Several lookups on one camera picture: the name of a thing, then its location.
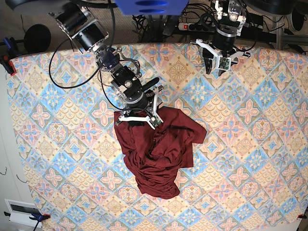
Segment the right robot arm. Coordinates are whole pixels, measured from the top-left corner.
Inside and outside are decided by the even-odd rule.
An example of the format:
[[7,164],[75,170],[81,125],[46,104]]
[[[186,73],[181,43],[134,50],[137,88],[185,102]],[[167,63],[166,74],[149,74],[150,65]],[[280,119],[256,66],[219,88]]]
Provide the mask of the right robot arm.
[[91,13],[90,8],[77,0],[62,3],[59,13],[50,14],[60,29],[72,43],[81,45],[80,52],[92,52],[95,55],[97,70],[94,73],[110,73],[111,89],[123,104],[116,124],[128,122],[131,126],[147,123],[156,129],[163,123],[157,110],[161,104],[158,98],[163,86],[159,78],[142,84],[140,65],[134,59],[125,57],[121,47],[106,45],[108,32]]

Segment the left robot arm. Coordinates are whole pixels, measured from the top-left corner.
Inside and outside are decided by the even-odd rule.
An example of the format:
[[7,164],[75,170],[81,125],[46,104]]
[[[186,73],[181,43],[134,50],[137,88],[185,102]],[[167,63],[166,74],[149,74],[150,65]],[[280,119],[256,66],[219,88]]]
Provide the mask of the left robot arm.
[[229,71],[231,66],[238,63],[241,56],[250,57],[248,49],[239,49],[235,41],[241,35],[246,23],[246,11],[235,0],[215,1],[216,17],[210,13],[200,16],[200,23],[209,32],[213,32],[211,41],[196,39],[195,44],[202,48],[202,57],[206,73],[218,70],[221,75]]

